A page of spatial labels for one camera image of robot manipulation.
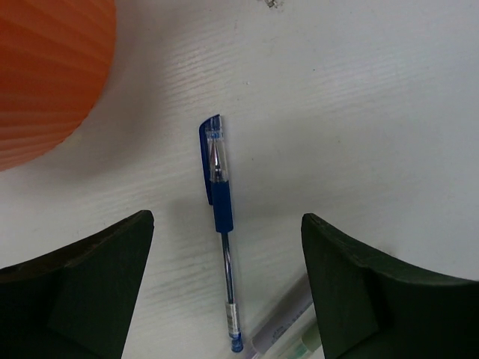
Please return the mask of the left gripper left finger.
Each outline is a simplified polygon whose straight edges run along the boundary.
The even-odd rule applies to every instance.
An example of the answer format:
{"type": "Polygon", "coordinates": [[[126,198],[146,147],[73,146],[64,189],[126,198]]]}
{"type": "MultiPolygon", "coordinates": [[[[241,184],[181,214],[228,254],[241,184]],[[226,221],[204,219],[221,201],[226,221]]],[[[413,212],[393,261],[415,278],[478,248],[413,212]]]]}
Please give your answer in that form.
{"type": "Polygon", "coordinates": [[[121,358],[153,240],[142,210],[1,269],[2,358],[121,358]]]}

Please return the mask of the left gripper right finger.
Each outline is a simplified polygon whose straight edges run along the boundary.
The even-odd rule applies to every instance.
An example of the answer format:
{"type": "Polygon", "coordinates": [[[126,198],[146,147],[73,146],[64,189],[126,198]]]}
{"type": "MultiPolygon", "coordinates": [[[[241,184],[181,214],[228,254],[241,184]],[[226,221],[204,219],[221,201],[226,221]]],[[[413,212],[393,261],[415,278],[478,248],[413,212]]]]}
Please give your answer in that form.
{"type": "Polygon", "coordinates": [[[302,248],[326,358],[476,358],[478,282],[379,251],[306,214],[302,248]]]}

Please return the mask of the blue ballpoint pen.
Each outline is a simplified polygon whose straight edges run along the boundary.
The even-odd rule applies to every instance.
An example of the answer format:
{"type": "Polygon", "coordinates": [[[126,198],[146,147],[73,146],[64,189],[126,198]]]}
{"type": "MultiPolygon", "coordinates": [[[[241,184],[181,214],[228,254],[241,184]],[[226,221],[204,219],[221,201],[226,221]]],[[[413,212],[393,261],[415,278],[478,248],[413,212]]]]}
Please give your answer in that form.
{"type": "Polygon", "coordinates": [[[205,120],[199,126],[198,134],[207,201],[213,208],[215,229],[222,242],[228,336],[231,351],[240,353],[243,350],[242,329],[235,298],[229,241],[229,235],[234,230],[234,219],[222,117],[217,114],[205,120]]]}

